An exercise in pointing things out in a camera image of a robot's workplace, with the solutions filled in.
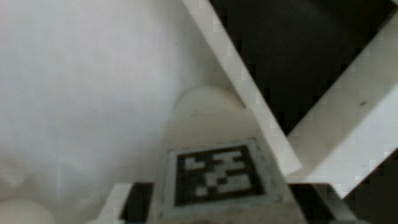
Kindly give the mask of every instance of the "white panel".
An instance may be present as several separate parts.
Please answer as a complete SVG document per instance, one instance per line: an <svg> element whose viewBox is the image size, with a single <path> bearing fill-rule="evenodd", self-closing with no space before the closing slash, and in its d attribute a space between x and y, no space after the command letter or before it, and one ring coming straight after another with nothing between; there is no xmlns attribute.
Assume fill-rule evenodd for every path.
<svg viewBox="0 0 398 224"><path fill-rule="evenodd" d="M342 196L398 148L398 15L292 132L305 170L292 182L331 182Z"/></svg>
<svg viewBox="0 0 398 224"><path fill-rule="evenodd" d="M248 108L255 112L264 136L278 157L280 168L285 174L301 169L301 161L285 137L276 117L251 78L242 58L233 46L233 42L221 24L209 0L184 0L198 26L233 82L233 86L242 97Z"/></svg>

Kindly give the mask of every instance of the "white wall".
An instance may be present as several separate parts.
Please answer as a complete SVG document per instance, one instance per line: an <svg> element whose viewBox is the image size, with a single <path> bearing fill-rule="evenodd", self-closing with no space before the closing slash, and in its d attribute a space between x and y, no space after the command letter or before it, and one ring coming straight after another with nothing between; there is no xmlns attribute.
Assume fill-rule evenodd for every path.
<svg viewBox="0 0 398 224"><path fill-rule="evenodd" d="M209 83L230 86L180 0L0 0L0 172L29 174L0 199L34 198L61 224L95 217Z"/></svg>
<svg viewBox="0 0 398 224"><path fill-rule="evenodd" d="M398 15L290 134L305 169L345 196L398 148Z"/></svg>

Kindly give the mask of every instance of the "white surface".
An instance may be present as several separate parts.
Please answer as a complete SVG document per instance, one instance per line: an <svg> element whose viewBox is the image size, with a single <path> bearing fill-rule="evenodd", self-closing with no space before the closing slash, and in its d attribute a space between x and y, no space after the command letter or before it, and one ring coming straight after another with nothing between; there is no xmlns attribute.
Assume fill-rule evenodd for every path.
<svg viewBox="0 0 398 224"><path fill-rule="evenodd" d="M134 183L116 184L109 194L100 216L97 220L91 221L88 224L121 224L123 223L120 217L121 217L123 207L129 200L132 187L134 187Z"/></svg>
<svg viewBox="0 0 398 224"><path fill-rule="evenodd" d="M398 148L398 15L292 132L305 170L349 194Z"/></svg>
<svg viewBox="0 0 398 224"><path fill-rule="evenodd" d="M180 0L0 0L0 164L61 224L153 175L182 94L230 86Z"/></svg>
<svg viewBox="0 0 398 224"><path fill-rule="evenodd" d="M56 219L38 203L17 199L0 203L0 224L56 224Z"/></svg>
<svg viewBox="0 0 398 224"><path fill-rule="evenodd" d="M296 172L303 167L301 161L281 131L267 102L264 100L239 52L233 47L233 42L221 24L214 7L210 2L203 0L184 0L184 2L198 22L201 33L205 35L226 75L242 97L242 101L248 108L253 110L258 119L264 137L278 157L283 173L292 174L292 172Z"/></svg>

